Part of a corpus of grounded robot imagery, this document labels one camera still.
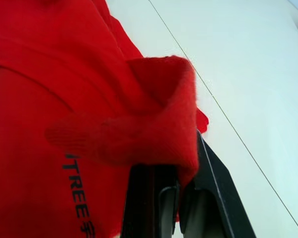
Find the folded fabric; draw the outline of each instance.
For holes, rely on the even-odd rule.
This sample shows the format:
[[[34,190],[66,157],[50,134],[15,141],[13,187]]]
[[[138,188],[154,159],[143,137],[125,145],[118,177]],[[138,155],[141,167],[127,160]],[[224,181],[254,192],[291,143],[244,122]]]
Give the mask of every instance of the folded fabric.
[[[105,0],[0,0],[0,238],[115,236],[132,165],[194,176],[197,117],[190,63],[143,58]]]

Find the red shirt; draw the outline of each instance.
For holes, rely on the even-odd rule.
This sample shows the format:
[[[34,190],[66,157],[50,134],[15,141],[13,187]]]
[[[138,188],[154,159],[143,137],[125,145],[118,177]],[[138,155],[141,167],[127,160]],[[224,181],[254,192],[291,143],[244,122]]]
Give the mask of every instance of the red shirt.
[[[185,185],[195,130],[189,62],[142,58],[104,0],[0,0],[0,238],[116,235],[130,167]]]

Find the thin black line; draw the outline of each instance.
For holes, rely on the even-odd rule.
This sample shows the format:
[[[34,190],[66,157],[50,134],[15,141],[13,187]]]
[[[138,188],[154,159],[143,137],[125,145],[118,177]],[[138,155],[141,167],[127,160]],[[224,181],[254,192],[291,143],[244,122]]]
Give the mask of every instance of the thin black line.
[[[168,28],[168,26],[166,25],[166,23],[164,22],[164,20],[162,19],[161,15],[159,14],[159,12],[157,11],[157,9],[154,7],[154,5],[152,4],[151,0],[148,0],[150,2],[150,4],[152,5],[152,7],[154,8],[154,10],[156,11],[156,13],[158,14],[158,16],[160,17],[161,21],[164,23],[165,27],[167,28],[167,30],[169,31],[169,33],[171,34],[171,36],[173,37],[174,41],[177,43],[177,45],[180,47],[181,51],[183,52],[183,54],[185,55],[185,57],[189,60],[189,57],[187,56],[187,54],[184,52],[184,50],[182,49],[182,47],[180,46],[179,42],[175,39],[174,35],[172,34],[172,32],[170,31],[170,29]],[[257,165],[257,167],[259,168],[259,170],[261,171],[261,173],[263,174],[263,176],[265,177],[266,181],[268,182],[268,184],[270,185],[270,187],[273,189],[273,191],[275,192],[275,194],[277,195],[277,197],[279,198],[279,200],[282,202],[283,206],[285,207],[285,209],[287,210],[287,212],[289,213],[289,215],[291,216],[291,218],[293,219],[293,221],[295,222],[295,224],[298,227],[298,223],[295,220],[295,218],[293,217],[293,215],[290,213],[289,209],[287,208],[287,206],[285,205],[285,203],[283,202],[283,200],[281,199],[281,197],[278,195],[277,191],[275,190],[275,188],[273,187],[273,185],[270,183],[270,181],[268,180],[267,176],[265,175],[264,171],[260,168],[259,164],[257,163],[257,161],[255,160],[254,156],[252,155],[252,153],[249,151],[249,149],[247,148],[247,146],[245,145],[244,141],[242,140],[242,138],[240,137],[240,135],[238,134],[238,132],[236,131],[235,127],[232,125],[232,123],[230,122],[230,120],[228,119],[227,115],[225,114],[225,112],[223,111],[222,107],[219,105],[218,101],[216,100],[216,98],[214,97],[214,95],[212,94],[212,92],[210,91],[210,89],[208,88],[208,86],[206,85],[206,83],[204,82],[204,80],[202,79],[202,77],[200,76],[199,72],[197,71],[197,69],[194,67],[194,65],[192,65],[192,67],[194,68],[194,70],[196,71],[197,75],[199,76],[199,78],[201,79],[201,81],[203,82],[203,84],[205,85],[205,87],[207,88],[208,92],[211,94],[211,96],[213,97],[213,99],[215,100],[216,104],[218,105],[218,107],[220,108],[220,110],[222,111],[222,113],[224,114],[225,118],[227,119],[228,123],[231,125],[231,127],[233,128],[233,130],[235,131],[235,133],[237,134],[239,140],[243,143],[244,147],[246,148],[247,152],[250,154],[250,156],[252,157],[252,159],[254,160],[255,164]]]

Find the black plastic part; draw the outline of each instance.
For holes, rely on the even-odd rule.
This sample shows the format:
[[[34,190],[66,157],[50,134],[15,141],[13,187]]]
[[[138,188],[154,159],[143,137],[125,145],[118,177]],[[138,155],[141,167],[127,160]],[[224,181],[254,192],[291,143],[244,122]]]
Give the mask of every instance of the black plastic part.
[[[198,132],[200,169],[179,209],[185,238],[255,238],[233,180]]]
[[[171,238],[178,199],[174,166],[132,167],[121,238]]]

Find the red cloth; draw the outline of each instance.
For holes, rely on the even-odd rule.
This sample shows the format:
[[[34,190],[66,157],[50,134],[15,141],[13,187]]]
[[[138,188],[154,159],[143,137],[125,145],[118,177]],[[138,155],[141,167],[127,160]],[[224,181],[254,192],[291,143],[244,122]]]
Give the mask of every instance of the red cloth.
[[[116,235],[130,167],[186,184],[195,130],[189,62],[142,59],[104,0],[0,0],[0,238]]]

